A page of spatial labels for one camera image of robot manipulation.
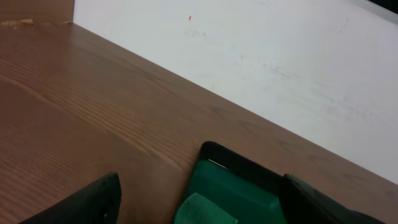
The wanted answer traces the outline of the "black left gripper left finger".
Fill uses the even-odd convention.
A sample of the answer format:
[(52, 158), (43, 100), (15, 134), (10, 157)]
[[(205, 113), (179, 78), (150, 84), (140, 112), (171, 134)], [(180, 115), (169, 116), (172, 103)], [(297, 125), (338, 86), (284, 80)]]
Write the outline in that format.
[(116, 224), (120, 204), (119, 176), (110, 172), (21, 224)]

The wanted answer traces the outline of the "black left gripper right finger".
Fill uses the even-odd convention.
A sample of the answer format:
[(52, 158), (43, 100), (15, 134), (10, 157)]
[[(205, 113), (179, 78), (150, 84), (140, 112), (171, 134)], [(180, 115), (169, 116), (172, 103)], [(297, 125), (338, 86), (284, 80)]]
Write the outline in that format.
[(351, 210), (291, 174), (279, 182), (279, 202), (287, 223), (383, 224)]

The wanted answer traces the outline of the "green scouring sponge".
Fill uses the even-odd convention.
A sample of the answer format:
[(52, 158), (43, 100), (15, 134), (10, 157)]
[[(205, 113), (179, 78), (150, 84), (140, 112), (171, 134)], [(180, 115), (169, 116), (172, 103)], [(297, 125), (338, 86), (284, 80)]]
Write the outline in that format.
[(204, 196), (191, 194), (179, 206), (174, 224), (237, 224), (238, 220)]

